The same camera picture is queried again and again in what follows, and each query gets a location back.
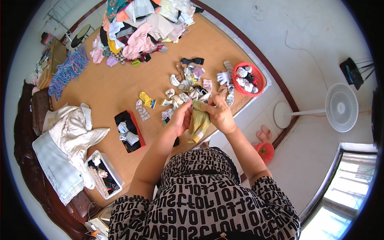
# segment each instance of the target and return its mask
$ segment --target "fan base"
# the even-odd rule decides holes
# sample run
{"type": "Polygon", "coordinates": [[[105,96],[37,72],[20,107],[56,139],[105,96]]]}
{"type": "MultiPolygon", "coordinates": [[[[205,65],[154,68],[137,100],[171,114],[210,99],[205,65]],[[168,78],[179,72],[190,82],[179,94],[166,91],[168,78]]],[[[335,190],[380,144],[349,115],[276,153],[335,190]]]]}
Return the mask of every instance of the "fan base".
{"type": "Polygon", "coordinates": [[[291,123],[291,109],[286,103],[278,103],[273,111],[273,118],[279,128],[286,128],[291,123]]]}

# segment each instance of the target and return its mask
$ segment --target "green clip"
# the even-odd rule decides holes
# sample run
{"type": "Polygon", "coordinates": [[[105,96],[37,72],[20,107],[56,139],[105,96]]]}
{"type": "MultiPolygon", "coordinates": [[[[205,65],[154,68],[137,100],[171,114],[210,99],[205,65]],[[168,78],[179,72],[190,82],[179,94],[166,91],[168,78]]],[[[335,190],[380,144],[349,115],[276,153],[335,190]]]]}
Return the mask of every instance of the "green clip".
{"type": "Polygon", "coordinates": [[[139,60],[136,60],[136,61],[133,61],[132,62],[132,66],[136,66],[136,65],[139,65],[140,64],[140,61],[139,60]]]}

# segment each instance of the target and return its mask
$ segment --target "white fan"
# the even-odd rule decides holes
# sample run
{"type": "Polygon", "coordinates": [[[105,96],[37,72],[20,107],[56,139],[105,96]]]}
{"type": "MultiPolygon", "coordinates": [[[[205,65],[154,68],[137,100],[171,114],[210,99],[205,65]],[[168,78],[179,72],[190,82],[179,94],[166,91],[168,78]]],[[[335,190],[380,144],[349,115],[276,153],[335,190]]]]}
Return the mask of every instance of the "white fan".
{"type": "Polygon", "coordinates": [[[275,106],[273,117],[279,128],[286,128],[292,116],[314,113],[326,113],[329,123],[336,131],[347,132],[353,128],[358,119],[358,100],[348,85],[336,83],[327,93],[324,109],[292,113],[289,106],[281,102],[275,106]]]}

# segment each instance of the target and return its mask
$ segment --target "patterned shirt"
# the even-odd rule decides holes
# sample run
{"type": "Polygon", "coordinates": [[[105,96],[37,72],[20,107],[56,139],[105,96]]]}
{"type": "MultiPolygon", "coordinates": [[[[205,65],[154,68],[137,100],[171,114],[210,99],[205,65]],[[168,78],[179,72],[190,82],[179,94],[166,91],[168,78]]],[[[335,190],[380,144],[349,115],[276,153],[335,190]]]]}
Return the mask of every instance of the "patterned shirt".
{"type": "Polygon", "coordinates": [[[155,199],[120,197],[109,226],[109,240],[293,240],[299,235],[300,220],[276,182],[261,177],[252,189],[242,187],[233,161],[216,147],[174,156],[155,199]]]}

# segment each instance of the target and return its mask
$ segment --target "hand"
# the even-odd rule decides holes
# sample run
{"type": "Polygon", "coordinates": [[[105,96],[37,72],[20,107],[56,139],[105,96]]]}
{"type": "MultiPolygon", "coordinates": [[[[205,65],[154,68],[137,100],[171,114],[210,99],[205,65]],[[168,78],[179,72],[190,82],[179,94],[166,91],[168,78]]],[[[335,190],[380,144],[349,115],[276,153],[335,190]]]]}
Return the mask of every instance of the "hand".
{"type": "Polygon", "coordinates": [[[189,100],[180,105],[166,125],[167,128],[174,131],[176,137],[183,134],[189,127],[192,116],[192,108],[190,108],[191,104],[192,100],[189,100]]]}
{"type": "Polygon", "coordinates": [[[201,105],[200,108],[209,113],[212,124],[224,134],[235,131],[237,127],[233,120],[231,108],[223,97],[216,95],[208,99],[208,102],[208,105],[201,105]]]}

